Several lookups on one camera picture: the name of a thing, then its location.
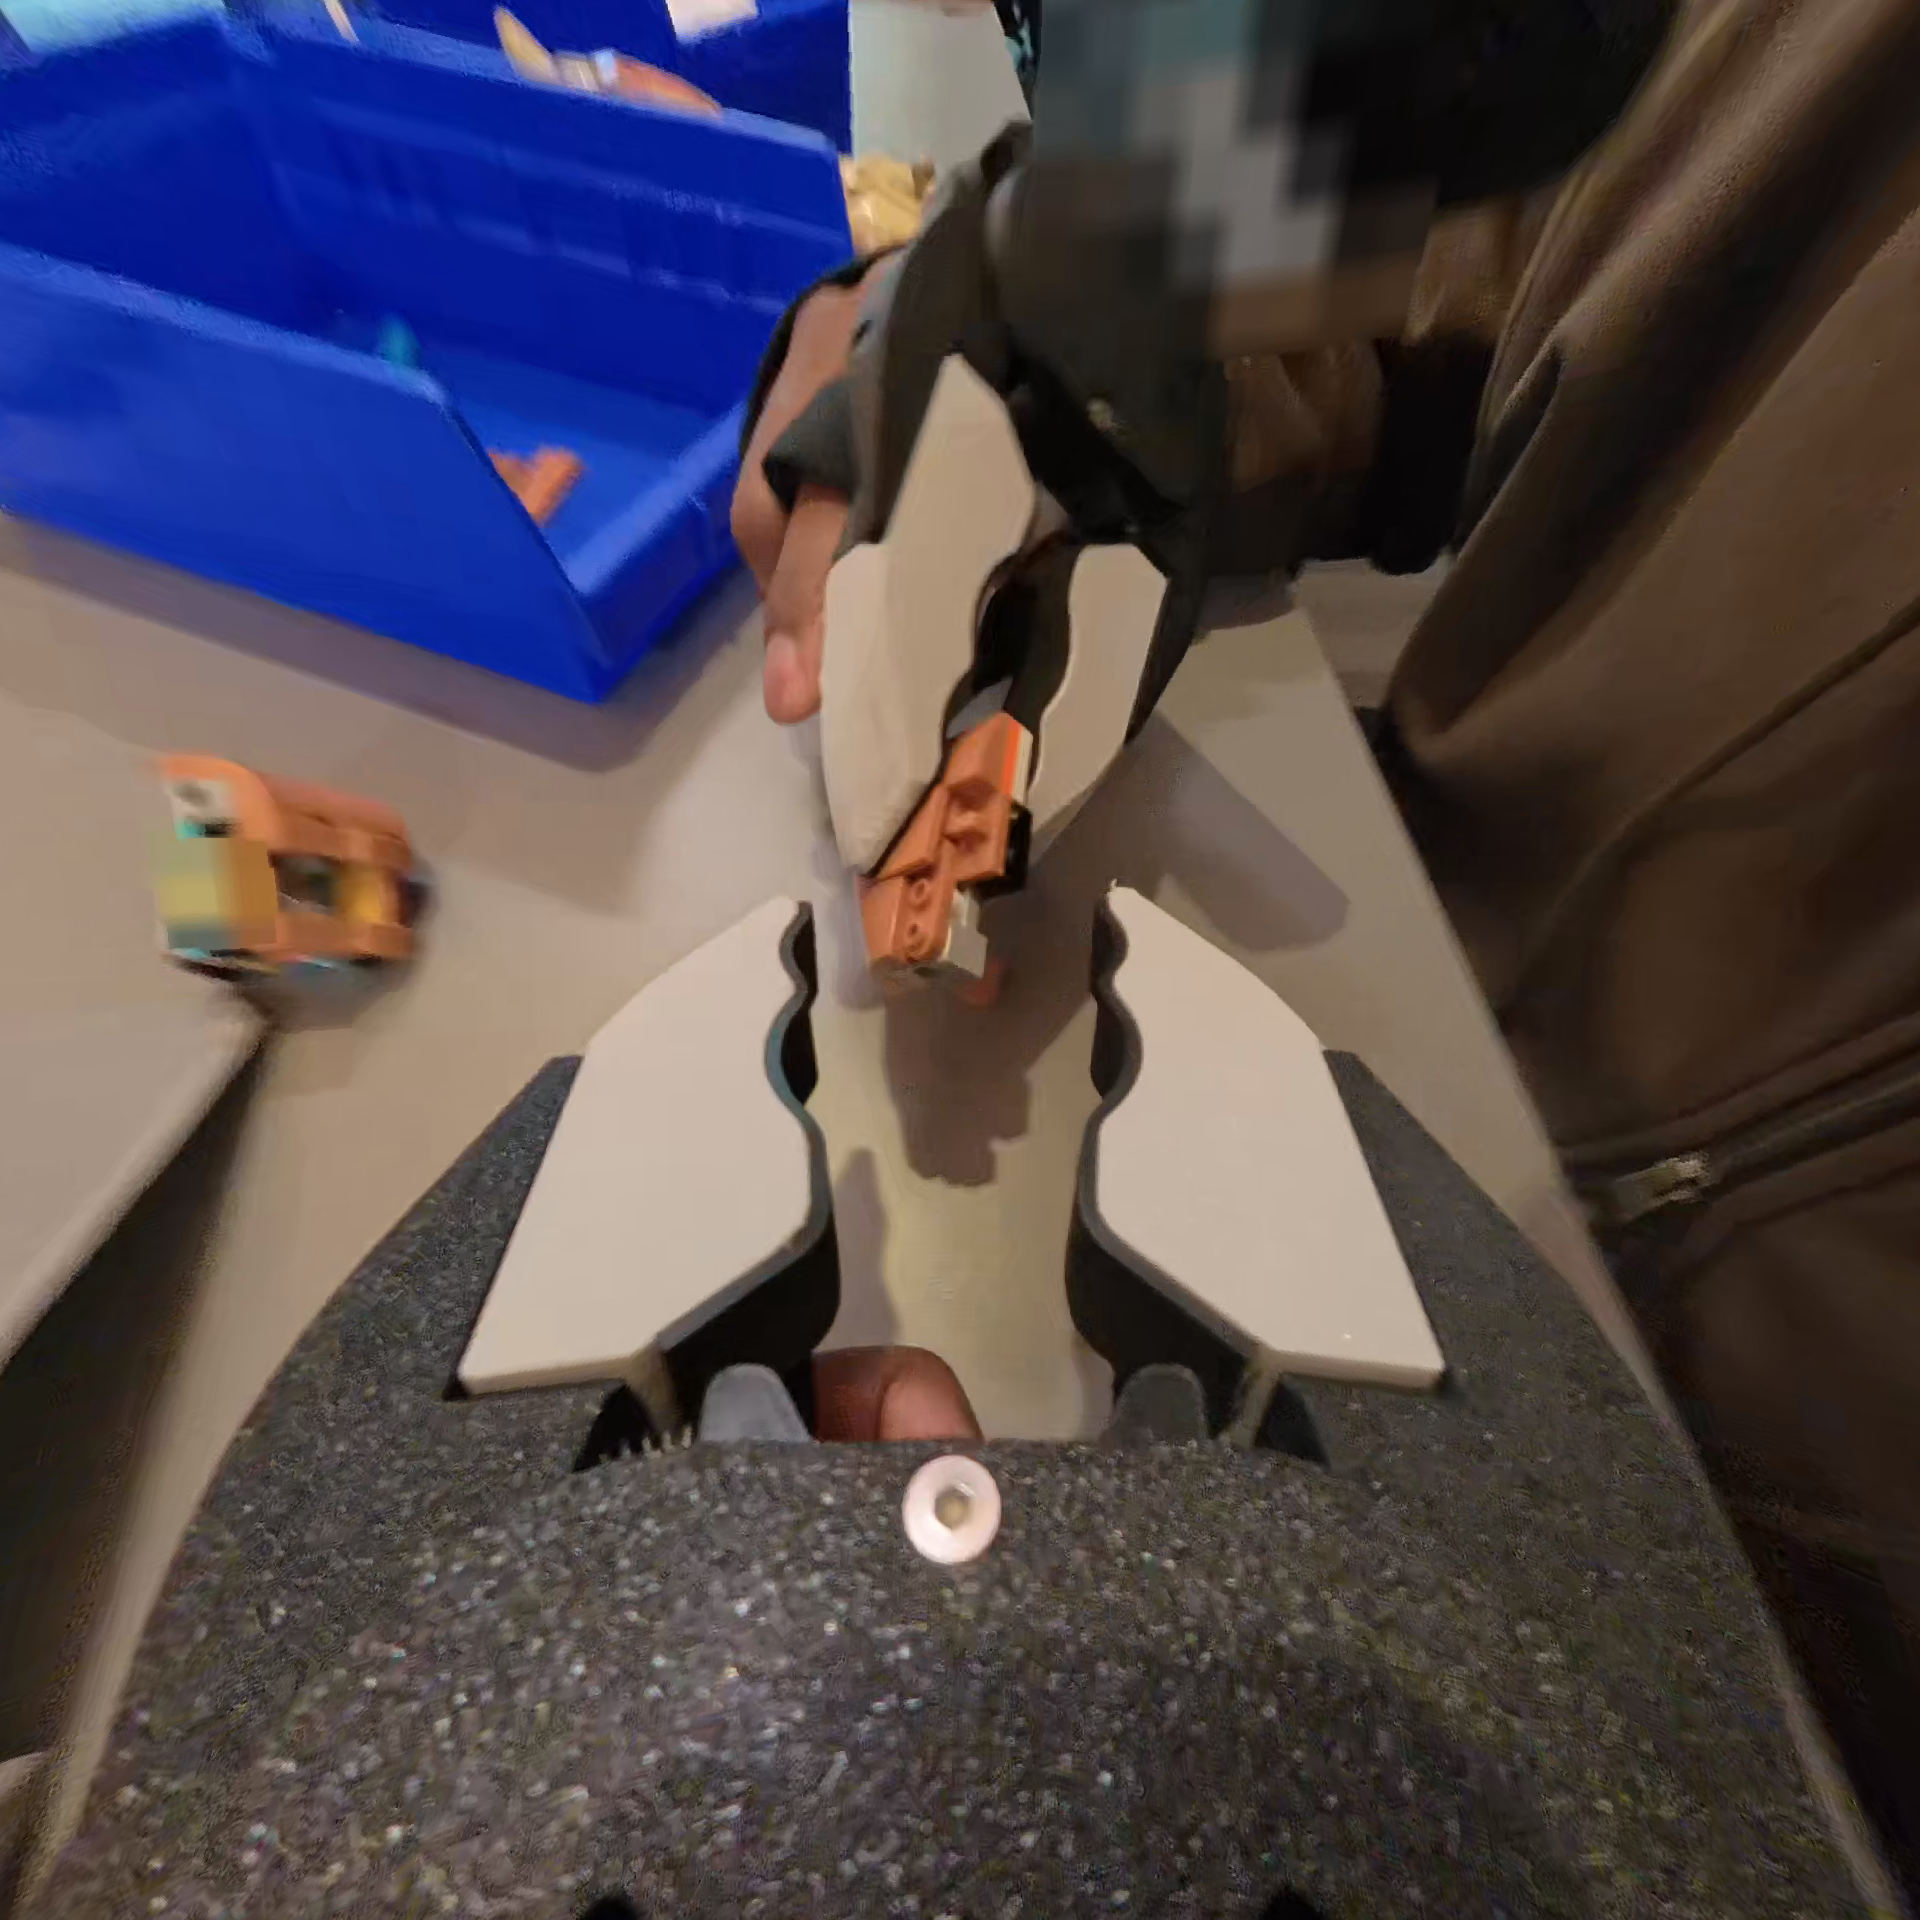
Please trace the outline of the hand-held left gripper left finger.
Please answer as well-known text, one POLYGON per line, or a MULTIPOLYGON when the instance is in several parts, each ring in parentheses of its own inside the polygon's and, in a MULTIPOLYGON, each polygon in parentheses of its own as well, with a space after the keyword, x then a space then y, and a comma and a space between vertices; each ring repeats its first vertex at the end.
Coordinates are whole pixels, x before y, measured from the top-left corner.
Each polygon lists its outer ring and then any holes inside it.
POLYGON ((813 916, 777 896, 590 1037, 459 1357, 468 1396, 788 1375, 836 1316, 809 1012, 813 916))

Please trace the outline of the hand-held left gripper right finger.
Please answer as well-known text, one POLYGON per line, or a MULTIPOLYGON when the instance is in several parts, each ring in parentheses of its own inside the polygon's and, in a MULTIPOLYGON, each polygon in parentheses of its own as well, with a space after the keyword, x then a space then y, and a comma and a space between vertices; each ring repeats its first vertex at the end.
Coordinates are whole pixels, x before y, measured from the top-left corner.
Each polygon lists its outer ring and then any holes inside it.
POLYGON ((1328 1055, 1257 974, 1137 889, 1094 911, 1096 1093, 1071 1323, 1115 1380, 1438 1388, 1443 1343, 1328 1055))

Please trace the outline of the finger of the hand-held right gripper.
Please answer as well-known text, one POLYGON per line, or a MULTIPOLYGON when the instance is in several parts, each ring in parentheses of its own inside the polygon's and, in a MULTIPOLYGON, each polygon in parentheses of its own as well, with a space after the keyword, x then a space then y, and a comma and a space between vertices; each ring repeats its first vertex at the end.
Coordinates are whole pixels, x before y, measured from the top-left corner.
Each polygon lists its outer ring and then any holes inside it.
POLYGON ((945 707, 995 577, 1057 529, 1014 420, 963 356, 933 381, 893 515, 827 577, 820 748, 840 864, 868 876, 944 763, 945 707))
POLYGON ((1047 852, 1127 745, 1168 577, 1133 543, 1091 543, 1062 601, 1062 671, 1047 695, 1027 783, 1030 852, 1047 852))

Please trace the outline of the brown toy brick assembly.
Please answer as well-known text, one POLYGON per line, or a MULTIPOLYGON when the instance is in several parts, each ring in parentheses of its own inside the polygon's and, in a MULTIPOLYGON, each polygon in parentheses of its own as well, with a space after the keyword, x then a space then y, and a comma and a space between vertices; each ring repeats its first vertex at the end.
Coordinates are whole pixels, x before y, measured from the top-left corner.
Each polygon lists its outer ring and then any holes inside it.
POLYGON ((945 745, 939 780, 860 887, 862 937, 877 977, 987 989, 995 959, 981 911, 1023 883, 1032 750, 1030 728, 1006 711, 945 745))

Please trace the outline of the blue plastic bin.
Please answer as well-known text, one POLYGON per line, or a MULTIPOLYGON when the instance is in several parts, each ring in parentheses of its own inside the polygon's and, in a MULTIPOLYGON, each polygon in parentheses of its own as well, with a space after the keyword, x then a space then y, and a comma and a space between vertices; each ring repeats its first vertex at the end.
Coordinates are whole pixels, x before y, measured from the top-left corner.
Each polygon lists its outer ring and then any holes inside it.
POLYGON ((719 108, 801 128, 839 153, 852 144, 851 24, 846 3, 758 3, 731 31, 679 43, 662 3, 372 3, 225 5, 257 30, 342 39, 367 54, 513 81, 494 31, 504 6, 550 51, 614 51, 660 65, 719 108))
POLYGON ((735 564, 827 139, 190 15, 5 70, 5 512, 603 702, 735 564), (427 375, 383 368, 375 324, 427 375), (567 447, 535 523, 489 447, 567 447))

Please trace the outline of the person's right hand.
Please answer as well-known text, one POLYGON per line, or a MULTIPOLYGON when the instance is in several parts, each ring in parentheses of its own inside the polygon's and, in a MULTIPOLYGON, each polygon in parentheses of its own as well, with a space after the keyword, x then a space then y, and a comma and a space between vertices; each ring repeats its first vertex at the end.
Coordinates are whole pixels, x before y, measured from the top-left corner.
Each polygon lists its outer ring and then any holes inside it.
POLYGON ((820 707, 825 588, 847 525, 847 489, 805 481, 783 501, 764 462, 817 391, 847 371, 868 269, 868 261, 852 261, 793 304, 744 416, 729 523, 758 591, 764 708, 782 727, 820 707))

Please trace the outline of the tan brick figure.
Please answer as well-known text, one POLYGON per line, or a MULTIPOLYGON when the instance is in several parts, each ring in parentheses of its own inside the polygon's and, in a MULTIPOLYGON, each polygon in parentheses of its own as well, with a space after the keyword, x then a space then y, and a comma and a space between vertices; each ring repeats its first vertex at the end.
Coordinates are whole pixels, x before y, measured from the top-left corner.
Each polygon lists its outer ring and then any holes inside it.
POLYGON ((883 151, 839 157, 857 259, 901 248, 919 235, 937 174, 928 157, 901 160, 883 151))

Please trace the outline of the brown toy brick vehicle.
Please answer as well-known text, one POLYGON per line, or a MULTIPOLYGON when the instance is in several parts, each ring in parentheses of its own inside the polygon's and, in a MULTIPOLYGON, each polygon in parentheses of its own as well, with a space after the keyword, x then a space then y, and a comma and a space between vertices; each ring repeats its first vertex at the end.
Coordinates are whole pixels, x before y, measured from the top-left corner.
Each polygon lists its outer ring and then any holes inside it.
POLYGON ((413 961, 425 876, 392 806, 212 755, 157 757, 156 776, 153 896, 173 965, 291 980, 413 961))

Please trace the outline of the open grey booklet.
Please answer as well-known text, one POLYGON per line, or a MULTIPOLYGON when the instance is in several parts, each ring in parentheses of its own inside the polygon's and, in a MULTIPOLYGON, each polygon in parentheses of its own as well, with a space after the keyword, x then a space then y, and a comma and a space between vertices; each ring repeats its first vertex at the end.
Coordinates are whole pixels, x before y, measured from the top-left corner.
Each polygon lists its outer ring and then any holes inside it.
POLYGON ((223 989, 3 1036, 3 1361, 179 1159, 265 1024, 223 989))

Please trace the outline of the heap of brown toy parts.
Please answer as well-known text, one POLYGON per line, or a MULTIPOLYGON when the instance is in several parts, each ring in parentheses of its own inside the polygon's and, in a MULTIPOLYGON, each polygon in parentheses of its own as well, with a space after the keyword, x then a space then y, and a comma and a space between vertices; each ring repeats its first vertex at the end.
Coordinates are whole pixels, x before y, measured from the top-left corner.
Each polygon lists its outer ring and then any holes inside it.
POLYGON ((502 57, 528 81, 670 111, 719 115, 721 110, 713 96, 660 65, 614 51, 550 51, 508 6, 494 6, 491 17, 502 57))

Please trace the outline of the person's brown jacket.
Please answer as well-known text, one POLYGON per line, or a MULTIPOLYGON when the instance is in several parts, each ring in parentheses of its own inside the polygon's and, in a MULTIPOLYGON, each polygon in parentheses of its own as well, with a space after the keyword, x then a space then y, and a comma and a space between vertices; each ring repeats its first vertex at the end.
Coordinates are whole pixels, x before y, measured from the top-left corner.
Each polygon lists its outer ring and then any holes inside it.
POLYGON ((1918 5, 1649 5, 1436 225, 1392 790, 1915 1912, 1918 5))

